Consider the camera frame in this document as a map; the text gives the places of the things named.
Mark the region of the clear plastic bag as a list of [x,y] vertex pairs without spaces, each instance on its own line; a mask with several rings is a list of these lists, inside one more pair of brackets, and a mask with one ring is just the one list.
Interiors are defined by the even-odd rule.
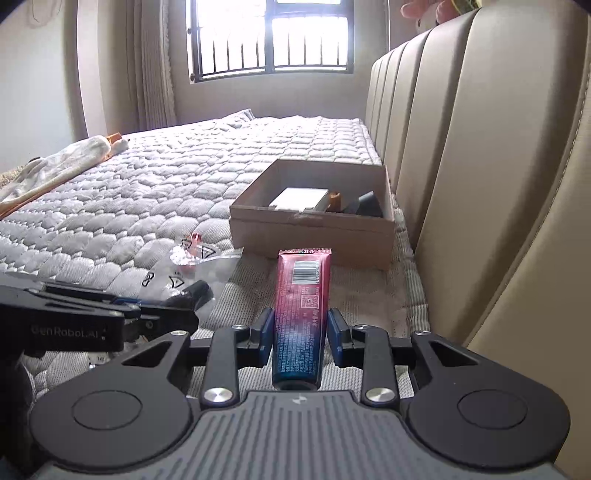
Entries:
[[197,310],[205,314],[221,297],[222,290],[235,272],[242,249],[221,250],[211,243],[205,243],[202,236],[192,233],[182,237],[165,255],[158,260],[141,281],[140,300],[166,300],[176,292],[198,280],[209,284],[213,299]]

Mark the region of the red blue toothpaste tube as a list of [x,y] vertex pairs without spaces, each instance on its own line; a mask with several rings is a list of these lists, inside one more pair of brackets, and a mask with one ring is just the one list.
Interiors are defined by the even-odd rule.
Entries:
[[321,386],[331,264],[329,249],[279,253],[273,338],[273,386],[278,390]]

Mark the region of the pink cardboard box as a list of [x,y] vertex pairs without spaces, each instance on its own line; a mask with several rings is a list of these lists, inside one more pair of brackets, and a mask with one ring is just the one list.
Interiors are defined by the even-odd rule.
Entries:
[[[383,216],[274,210],[270,202],[287,188],[327,189],[348,206],[373,192]],[[394,206],[383,165],[277,159],[229,207],[233,246],[276,258],[281,250],[332,249],[338,265],[388,270],[394,258]]]

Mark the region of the white cream blanket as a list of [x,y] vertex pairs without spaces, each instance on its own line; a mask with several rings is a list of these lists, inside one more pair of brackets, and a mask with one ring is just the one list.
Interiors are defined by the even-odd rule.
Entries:
[[1,218],[128,148],[120,133],[96,135],[22,166],[1,186]]

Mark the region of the black round object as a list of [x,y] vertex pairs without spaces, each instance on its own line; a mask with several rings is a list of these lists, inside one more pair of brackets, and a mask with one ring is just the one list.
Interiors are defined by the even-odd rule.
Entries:
[[384,217],[381,204],[374,191],[369,191],[353,200],[342,209],[342,213],[374,218]]

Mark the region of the orange small object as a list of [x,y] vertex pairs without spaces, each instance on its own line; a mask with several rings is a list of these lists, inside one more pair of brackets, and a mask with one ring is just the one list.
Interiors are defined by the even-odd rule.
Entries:
[[341,193],[329,192],[328,200],[329,200],[329,203],[328,203],[327,209],[325,209],[327,212],[339,213],[342,211],[342,194]]

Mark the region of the white small box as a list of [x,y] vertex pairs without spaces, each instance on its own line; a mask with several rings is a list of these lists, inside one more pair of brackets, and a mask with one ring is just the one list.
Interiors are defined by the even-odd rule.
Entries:
[[329,205],[329,190],[287,187],[270,202],[269,207],[284,211],[325,211]]

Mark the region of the beige curtain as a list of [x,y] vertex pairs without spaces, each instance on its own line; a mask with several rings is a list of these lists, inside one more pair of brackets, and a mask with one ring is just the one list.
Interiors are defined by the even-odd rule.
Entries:
[[133,52],[141,131],[177,123],[169,57],[169,2],[135,1]]

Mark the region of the beige padded headboard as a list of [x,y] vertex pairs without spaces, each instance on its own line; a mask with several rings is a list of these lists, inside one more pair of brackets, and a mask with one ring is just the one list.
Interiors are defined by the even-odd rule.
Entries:
[[377,59],[370,137],[432,329],[557,392],[590,475],[590,13],[493,1]]

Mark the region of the barred window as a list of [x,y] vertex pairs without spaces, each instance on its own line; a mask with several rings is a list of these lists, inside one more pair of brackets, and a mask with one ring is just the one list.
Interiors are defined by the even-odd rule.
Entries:
[[353,72],[352,1],[188,1],[189,80]]

